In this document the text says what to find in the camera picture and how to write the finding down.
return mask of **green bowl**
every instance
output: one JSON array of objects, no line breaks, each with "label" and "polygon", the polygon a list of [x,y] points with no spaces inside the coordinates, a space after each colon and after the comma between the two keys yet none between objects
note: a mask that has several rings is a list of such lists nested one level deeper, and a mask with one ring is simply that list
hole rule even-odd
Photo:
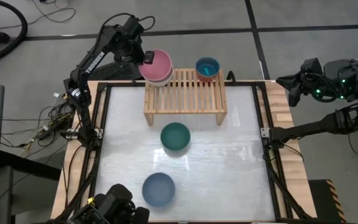
[{"label": "green bowl", "polygon": [[170,123],[161,131],[161,142],[169,150],[183,149],[190,142],[190,131],[181,123]]}]

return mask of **blue bowl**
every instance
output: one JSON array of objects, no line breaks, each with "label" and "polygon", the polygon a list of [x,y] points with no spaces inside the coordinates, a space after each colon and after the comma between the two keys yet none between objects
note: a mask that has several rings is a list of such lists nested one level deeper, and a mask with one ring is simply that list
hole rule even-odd
[{"label": "blue bowl", "polygon": [[158,172],[150,175],[143,183],[144,200],[153,207],[168,205],[175,195],[175,184],[170,176]]},{"label": "blue bowl", "polygon": [[206,78],[215,77],[220,67],[219,62],[212,57],[203,57],[196,62],[197,73]]}]

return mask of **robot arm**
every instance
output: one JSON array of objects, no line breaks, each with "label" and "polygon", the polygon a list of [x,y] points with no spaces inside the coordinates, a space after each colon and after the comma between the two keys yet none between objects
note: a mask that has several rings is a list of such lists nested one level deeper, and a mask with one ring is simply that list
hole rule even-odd
[{"label": "robot arm", "polygon": [[[324,66],[324,73],[317,58],[305,60],[301,70],[287,77],[276,80],[289,91],[290,106],[296,106],[300,95],[311,94],[314,99],[328,103],[336,99],[348,102],[358,100],[358,61],[336,60]],[[355,111],[356,117],[351,118],[350,112]],[[325,116],[321,121],[303,124],[293,128],[270,128],[263,130],[268,134],[270,142],[282,146],[289,139],[301,138],[311,134],[328,132],[332,134],[350,134],[358,131],[358,103],[342,108]]]},{"label": "robot arm", "polygon": [[102,25],[92,49],[70,73],[70,78],[64,81],[67,91],[65,97],[70,105],[77,110],[80,117],[81,128],[78,130],[78,140],[88,150],[100,147],[98,134],[92,125],[88,109],[91,104],[88,79],[93,70],[110,52],[114,54],[115,61],[125,60],[134,64],[152,63],[154,57],[153,52],[144,54],[142,50],[140,35],[144,28],[139,24],[138,18],[130,15],[124,26],[105,26],[105,23]]}]

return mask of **wooden rack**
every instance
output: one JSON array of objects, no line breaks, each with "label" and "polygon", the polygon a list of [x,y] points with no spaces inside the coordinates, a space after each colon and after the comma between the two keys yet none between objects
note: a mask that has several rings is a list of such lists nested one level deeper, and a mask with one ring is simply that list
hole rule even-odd
[{"label": "wooden rack", "polygon": [[221,125],[227,114],[223,71],[212,82],[202,82],[195,69],[175,69],[165,86],[146,83],[144,116],[150,126],[155,114],[216,114],[216,123]]}]

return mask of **vacuum hose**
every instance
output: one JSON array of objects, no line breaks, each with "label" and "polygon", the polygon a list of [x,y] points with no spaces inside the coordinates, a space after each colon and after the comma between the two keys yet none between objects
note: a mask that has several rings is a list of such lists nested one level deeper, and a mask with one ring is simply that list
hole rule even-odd
[{"label": "vacuum hose", "polygon": [[15,7],[3,1],[0,1],[0,6],[10,9],[14,14],[18,16],[22,24],[22,30],[20,31],[20,34],[7,47],[0,51],[0,58],[2,58],[5,55],[11,53],[25,39],[27,31],[29,29],[29,25],[27,24],[27,21],[23,14]]}]

